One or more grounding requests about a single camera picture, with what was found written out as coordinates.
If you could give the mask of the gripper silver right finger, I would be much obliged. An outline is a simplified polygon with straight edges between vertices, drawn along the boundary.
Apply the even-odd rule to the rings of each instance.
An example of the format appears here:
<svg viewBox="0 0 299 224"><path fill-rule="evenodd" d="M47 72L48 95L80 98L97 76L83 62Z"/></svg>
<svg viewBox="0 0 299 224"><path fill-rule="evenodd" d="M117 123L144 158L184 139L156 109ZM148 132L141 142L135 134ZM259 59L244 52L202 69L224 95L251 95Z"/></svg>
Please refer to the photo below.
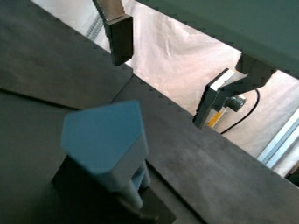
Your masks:
<svg viewBox="0 0 299 224"><path fill-rule="evenodd" d="M220 111L231 97L262 88L275 72L272 66L242 53L235 69L226 68L206 85L192 118L193 125L202 128L211 110Z"/></svg>

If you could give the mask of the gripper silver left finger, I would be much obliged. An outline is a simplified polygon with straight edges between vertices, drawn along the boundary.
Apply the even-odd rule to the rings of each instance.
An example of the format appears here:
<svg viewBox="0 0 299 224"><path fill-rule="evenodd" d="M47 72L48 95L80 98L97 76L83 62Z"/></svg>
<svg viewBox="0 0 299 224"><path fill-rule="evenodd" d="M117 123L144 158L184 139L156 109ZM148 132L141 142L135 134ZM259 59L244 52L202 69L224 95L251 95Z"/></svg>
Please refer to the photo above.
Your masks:
<svg viewBox="0 0 299 224"><path fill-rule="evenodd" d="M133 17L125 14L121 0L92 0L104 21L112 63L120 66L133 56Z"/></svg>

